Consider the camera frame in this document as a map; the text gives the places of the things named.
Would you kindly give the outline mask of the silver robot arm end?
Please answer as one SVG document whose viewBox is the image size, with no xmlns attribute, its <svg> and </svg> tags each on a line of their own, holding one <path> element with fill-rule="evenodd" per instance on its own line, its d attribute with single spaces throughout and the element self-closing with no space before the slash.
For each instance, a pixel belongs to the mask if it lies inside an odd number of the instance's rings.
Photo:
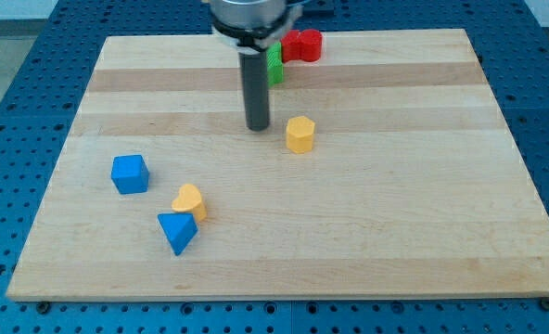
<svg viewBox="0 0 549 334">
<path fill-rule="evenodd" d="M 265 52 L 303 14 L 302 1 L 210 0 L 212 32 L 243 55 Z"/>
</svg>

